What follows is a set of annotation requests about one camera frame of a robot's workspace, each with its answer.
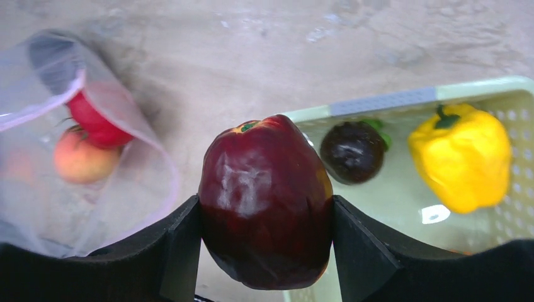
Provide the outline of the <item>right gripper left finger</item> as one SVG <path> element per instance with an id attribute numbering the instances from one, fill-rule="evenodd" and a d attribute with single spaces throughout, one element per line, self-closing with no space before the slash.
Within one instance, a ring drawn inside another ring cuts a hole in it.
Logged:
<path id="1" fill-rule="evenodd" d="M 56 259 L 1 245 L 2 301 L 200 301 L 198 197 L 85 257 Z"/>

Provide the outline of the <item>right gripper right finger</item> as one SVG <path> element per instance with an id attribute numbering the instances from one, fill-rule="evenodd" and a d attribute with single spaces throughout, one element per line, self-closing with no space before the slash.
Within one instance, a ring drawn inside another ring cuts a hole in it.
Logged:
<path id="1" fill-rule="evenodd" d="M 334 196 L 343 301 L 532 301 L 533 240 L 473 255 L 420 242 Z"/>

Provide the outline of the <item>dark red apple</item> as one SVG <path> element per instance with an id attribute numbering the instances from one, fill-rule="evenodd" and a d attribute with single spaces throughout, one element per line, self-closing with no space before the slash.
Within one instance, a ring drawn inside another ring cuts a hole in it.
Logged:
<path id="1" fill-rule="evenodd" d="M 219 134 L 204 155 L 204 244 L 249 288 L 309 287 L 329 262 L 332 196 L 321 159 L 287 116 L 247 121 Z"/>

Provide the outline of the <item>clear pink zip bag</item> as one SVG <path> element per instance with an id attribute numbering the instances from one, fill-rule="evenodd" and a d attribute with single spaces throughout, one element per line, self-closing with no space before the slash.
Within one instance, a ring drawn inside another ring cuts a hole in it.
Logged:
<path id="1" fill-rule="evenodd" d="M 83 41 L 1 51 L 1 243 L 84 257 L 163 219 L 178 173 L 131 93 Z"/>

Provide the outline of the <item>peach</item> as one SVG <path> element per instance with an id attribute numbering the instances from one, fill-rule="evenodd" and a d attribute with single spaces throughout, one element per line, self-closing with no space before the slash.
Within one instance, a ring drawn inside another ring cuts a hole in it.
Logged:
<path id="1" fill-rule="evenodd" d="M 88 134 L 74 125 L 65 130 L 54 148 L 54 167 L 65 181 L 91 184 L 111 175 L 120 161 L 122 149 L 100 148 L 88 140 Z"/>

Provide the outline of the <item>red tomato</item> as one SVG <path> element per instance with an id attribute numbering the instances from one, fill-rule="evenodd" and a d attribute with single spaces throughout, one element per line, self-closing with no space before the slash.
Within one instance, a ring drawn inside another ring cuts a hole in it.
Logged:
<path id="1" fill-rule="evenodd" d="M 134 137 L 119 129 L 100 115 L 82 92 L 77 93 L 67 104 L 73 119 L 88 134 L 90 143 L 101 148 L 122 147 Z"/>

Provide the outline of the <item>purple eggplant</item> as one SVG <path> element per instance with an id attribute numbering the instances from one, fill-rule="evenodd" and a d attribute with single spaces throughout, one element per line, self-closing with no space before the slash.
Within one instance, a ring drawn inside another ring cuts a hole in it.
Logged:
<path id="1" fill-rule="evenodd" d="M 53 96 L 68 91 L 78 72 L 86 66 L 77 40 L 57 31 L 31 37 L 28 57 L 33 71 Z"/>

